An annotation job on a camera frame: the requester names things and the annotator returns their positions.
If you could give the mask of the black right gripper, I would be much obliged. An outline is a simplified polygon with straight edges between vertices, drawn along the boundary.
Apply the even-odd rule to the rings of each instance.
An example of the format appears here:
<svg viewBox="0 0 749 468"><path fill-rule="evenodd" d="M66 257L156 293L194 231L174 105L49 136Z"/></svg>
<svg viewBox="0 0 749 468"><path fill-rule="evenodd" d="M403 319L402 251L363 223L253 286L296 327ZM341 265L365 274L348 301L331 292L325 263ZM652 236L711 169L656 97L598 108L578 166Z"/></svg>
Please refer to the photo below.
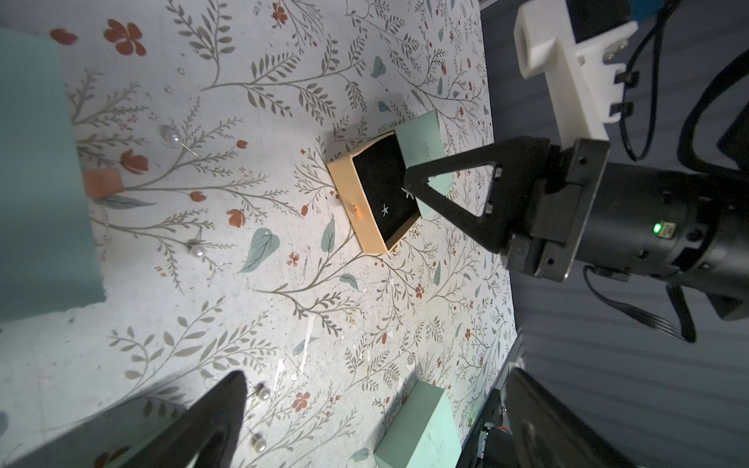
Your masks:
<svg viewBox="0 0 749 468"><path fill-rule="evenodd" d="M611 145L568 149L517 136L406 170L404 188L506 267L565 281L579 250Z"/></svg>

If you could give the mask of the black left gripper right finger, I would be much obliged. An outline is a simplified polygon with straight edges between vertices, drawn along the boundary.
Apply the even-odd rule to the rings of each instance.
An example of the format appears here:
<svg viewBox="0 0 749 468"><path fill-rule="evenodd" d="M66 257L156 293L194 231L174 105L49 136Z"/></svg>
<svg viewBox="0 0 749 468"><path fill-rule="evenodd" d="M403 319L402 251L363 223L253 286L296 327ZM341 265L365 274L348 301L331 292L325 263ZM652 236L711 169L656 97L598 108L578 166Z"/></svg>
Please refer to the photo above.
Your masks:
<svg viewBox="0 0 749 468"><path fill-rule="evenodd" d="M521 467L636 467L521 368L509 372L505 405Z"/></svg>

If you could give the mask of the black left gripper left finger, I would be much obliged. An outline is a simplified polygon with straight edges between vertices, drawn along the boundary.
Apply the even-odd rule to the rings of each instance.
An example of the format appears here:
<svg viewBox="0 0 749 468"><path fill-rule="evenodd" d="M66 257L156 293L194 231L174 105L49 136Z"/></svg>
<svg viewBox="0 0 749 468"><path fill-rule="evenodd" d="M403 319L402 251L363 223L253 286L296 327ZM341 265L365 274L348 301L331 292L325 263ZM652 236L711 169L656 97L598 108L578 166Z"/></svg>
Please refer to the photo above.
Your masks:
<svg viewBox="0 0 749 468"><path fill-rule="evenodd" d="M228 467L243 426L248 388L245 374L235 370L195 403L173 425L124 467L153 467L158 462L193 467Z"/></svg>

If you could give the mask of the mint green drawer jewelry box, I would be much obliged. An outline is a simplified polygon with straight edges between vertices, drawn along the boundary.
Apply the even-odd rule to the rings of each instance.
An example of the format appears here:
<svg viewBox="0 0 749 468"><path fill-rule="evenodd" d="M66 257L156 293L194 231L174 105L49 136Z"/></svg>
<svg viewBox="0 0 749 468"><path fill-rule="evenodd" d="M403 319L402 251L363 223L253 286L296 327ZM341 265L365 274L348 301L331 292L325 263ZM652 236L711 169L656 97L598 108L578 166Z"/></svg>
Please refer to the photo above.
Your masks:
<svg viewBox="0 0 749 468"><path fill-rule="evenodd" d="M460 435L446 391L418 381L374 452L378 467L456 467Z"/></svg>
<svg viewBox="0 0 749 468"><path fill-rule="evenodd" d="M146 437L144 440L141 440L138 442L138 444L135 444L134 446L130 447L122 456L119 456L117 458L113 458L113 460L107 462L105 464L105 467L124 467L127 463L129 463L137 454L141 454L142 452L146 451L146 448L155 441L163 432L165 432L167 429L169 429L173 425L173 422L165 424L160 429L154 431L152 434L150 434L148 437ZM189 462L186 464L175 464L172 462L165 463L165 462L158 462L156 464L153 464L153 467L193 467L196 463L197 456L193 456Z"/></svg>

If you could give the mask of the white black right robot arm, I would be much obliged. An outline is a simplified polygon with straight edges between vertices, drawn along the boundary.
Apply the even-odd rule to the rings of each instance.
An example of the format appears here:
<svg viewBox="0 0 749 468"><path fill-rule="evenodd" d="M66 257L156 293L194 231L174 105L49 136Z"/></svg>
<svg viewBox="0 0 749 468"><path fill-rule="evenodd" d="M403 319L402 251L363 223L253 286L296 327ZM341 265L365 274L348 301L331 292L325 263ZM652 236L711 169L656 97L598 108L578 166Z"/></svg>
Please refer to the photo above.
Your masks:
<svg viewBox="0 0 749 468"><path fill-rule="evenodd" d="M678 145L681 171L609 159L604 128L562 125L563 142L519 136L407 169L417 200L509 270L562 282L575 262L624 281L706 294L724 320L748 314L748 115L719 140L735 167L694 154L701 113Z"/></svg>

